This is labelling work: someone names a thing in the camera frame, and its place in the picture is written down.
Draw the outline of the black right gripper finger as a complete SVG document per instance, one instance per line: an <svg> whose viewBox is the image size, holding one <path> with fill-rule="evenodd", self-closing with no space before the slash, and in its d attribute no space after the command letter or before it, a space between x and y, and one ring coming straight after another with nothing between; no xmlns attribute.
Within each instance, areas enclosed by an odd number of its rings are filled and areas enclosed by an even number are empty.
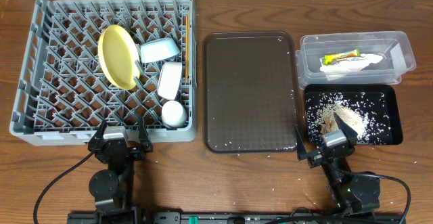
<svg viewBox="0 0 433 224"><path fill-rule="evenodd" d="M295 133L296 133L296 153L297 153L297 158L298 160L304 160L306 158L308 158L307 156L307 152L304 146L304 141L298 131L298 129L295 127L294 128Z"/></svg>
<svg viewBox="0 0 433 224"><path fill-rule="evenodd" d="M336 112L334 112L334 118L336 121L336 124L339 128L339 130L341 130L343 132L343 134L346 136L347 141L349 143L356 143L357 142L357 136L358 133L352 129L349 125L347 125L339 116Z"/></svg>

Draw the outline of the white bowl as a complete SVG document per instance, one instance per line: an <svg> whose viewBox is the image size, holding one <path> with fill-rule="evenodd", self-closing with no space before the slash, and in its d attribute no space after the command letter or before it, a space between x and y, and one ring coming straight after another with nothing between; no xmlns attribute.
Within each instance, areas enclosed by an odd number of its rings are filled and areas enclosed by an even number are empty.
<svg viewBox="0 0 433 224"><path fill-rule="evenodd" d="M157 93L167 100L174 100L182 77L181 62L165 62L160 72Z"/></svg>

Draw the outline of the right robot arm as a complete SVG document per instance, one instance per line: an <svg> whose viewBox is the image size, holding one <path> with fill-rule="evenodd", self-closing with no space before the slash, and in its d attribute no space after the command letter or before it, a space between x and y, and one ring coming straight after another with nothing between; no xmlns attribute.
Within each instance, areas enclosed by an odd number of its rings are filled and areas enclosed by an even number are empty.
<svg viewBox="0 0 433 224"><path fill-rule="evenodd" d="M298 160L307 160L311 168L320 166L327 178L339 215L356 215L372 212L380 207L380 180L370 172L356 175L351 171L346 158L355 152L357 132L334 114L338 126L336 131L323 136L317 149L306 151L304 141L296 132Z"/></svg>

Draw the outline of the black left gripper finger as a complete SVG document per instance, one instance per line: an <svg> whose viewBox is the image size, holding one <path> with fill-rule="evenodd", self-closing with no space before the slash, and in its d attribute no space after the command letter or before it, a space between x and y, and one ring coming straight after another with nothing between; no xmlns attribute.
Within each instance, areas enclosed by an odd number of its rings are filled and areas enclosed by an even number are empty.
<svg viewBox="0 0 433 224"><path fill-rule="evenodd" d="M153 145L147 134L144 118L141 118L139 122L139 142L143 152L153 152Z"/></svg>
<svg viewBox="0 0 433 224"><path fill-rule="evenodd" d="M92 136L90 141L88 142L89 150L97 150L104 143L104 131L106 130L107 122L103 120L96 130L95 134Z"/></svg>

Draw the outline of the green snack wrapper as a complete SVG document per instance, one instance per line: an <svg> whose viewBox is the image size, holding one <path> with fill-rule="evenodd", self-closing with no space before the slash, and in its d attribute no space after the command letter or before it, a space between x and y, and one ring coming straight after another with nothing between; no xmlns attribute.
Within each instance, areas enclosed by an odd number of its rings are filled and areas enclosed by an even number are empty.
<svg viewBox="0 0 433 224"><path fill-rule="evenodd" d="M334 54L328 54L321 58L321 63L325 66L329 66L333 64L337 60L341 60L344 58L356 58L360 57L361 53L359 49L354 49L352 51L345 51L342 53L334 53Z"/></svg>

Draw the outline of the wooden chopstick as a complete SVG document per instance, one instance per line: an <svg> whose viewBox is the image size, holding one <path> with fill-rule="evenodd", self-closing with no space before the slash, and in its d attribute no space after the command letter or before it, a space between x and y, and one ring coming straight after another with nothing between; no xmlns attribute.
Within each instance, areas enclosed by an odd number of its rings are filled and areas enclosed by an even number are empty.
<svg viewBox="0 0 433 224"><path fill-rule="evenodd" d="M185 83L189 84L189 12L186 16L185 27Z"/></svg>
<svg viewBox="0 0 433 224"><path fill-rule="evenodd" d="M185 84L189 84L189 15L185 20Z"/></svg>

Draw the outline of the yellow plate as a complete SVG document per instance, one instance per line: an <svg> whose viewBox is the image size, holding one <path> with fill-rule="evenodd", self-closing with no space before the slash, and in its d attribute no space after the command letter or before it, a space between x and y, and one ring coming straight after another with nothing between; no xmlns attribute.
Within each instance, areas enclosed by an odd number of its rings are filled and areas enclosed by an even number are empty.
<svg viewBox="0 0 433 224"><path fill-rule="evenodd" d="M125 28L117 24L107 27L99 37L97 54L104 76L112 85L123 90L136 87L134 78L140 73L135 62L139 54Z"/></svg>

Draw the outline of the light blue bowl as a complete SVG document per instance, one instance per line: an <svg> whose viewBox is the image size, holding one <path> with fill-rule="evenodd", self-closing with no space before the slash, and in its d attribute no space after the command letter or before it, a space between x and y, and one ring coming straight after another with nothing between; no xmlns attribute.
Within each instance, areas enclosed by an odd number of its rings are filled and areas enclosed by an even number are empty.
<svg viewBox="0 0 433 224"><path fill-rule="evenodd" d="M141 62L145 64L175 57L180 52L172 38L156 39L140 46Z"/></svg>

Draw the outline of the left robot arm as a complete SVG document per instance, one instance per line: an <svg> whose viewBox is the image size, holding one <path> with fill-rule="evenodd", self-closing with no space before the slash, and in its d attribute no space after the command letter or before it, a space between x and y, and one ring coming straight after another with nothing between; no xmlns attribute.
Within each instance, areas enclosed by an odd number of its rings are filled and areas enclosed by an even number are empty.
<svg viewBox="0 0 433 224"><path fill-rule="evenodd" d="M97 223L145 223L145 213L133 204L134 163L145 159L153 145L143 120L139 123L138 144L128 145L124 127L108 128L103 121L88 142L88 150L107 169L96 172L89 181L95 200Z"/></svg>

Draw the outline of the white green cup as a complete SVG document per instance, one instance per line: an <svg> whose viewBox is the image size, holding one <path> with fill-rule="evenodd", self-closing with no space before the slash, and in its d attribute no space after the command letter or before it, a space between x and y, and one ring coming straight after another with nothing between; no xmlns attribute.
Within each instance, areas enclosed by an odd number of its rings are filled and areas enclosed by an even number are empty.
<svg viewBox="0 0 433 224"><path fill-rule="evenodd" d="M168 101L162 107L162 122L169 128L180 128L187 121L185 108L177 101Z"/></svg>

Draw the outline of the white tissue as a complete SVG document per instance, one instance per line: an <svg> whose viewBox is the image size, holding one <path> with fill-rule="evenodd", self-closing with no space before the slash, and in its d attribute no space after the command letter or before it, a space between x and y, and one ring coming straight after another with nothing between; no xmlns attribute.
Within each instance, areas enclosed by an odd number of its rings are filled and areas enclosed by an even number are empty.
<svg viewBox="0 0 433 224"><path fill-rule="evenodd" d="M320 71L325 73L329 81L340 79L354 72L359 72L371 64L381 62L383 57L376 54L362 53L360 57L344 58L329 66L321 65Z"/></svg>

